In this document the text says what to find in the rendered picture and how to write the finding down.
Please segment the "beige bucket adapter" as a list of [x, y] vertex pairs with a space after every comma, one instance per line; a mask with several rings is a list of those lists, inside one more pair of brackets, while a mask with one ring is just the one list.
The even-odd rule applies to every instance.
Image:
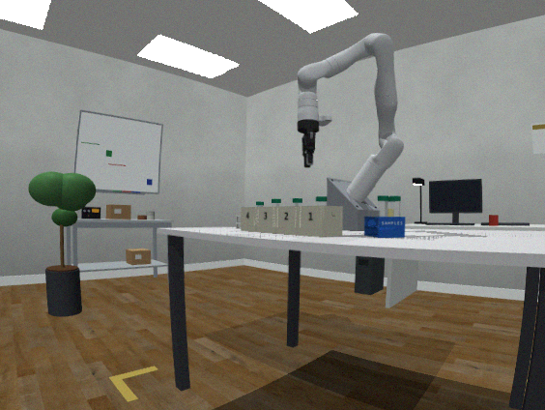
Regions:
[[277, 207], [258, 207], [257, 232], [276, 233]]
[[342, 236], [343, 206], [300, 206], [300, 236]]
[[276, 234], [300, 235], [300, 206], [277, 206]]
[[258, 207], [241, 207], [241, 231], [257, 232]]

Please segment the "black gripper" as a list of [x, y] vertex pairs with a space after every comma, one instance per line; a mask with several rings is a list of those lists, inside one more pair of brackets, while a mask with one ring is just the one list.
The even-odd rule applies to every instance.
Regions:
[[[304, 133], [302, 140], [302, 155], [304, 156], [304, 167], [309, 168], [313, 165], [313, 154], [315, 151], [315, 132], [319, 131], [319, 122], [316, 120], [305, 119], [298, 121], [298, 132]], [[303, 143], [304, 142], [304, 143]], [[306, 154], [305, 153], [305, 148]]]

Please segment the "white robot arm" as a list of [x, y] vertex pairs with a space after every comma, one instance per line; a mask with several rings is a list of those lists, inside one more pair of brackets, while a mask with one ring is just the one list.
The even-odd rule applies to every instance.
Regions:
[[365, 200], [385, 171], [395, 163], [404, 149], [404, 143], [396, 135], [394, 127], [397, 92], [392, 39], [387, 34], [372, 33], [353, 46], [321, 62], [306, 65], [298, 72], [298, 121], [305, 119], [316, 120], [319, 122], [319, 126], [324, 127], [331, 122], [331, 116], [319, 116], [317, 80], [342, 73], [358, 60], [372, 55], [375, 55], [377, 63], [374, 96], [381, 150], [377, 155], [369, 157], [353, 182], [346, 189], [346, 192], [358, 202]]

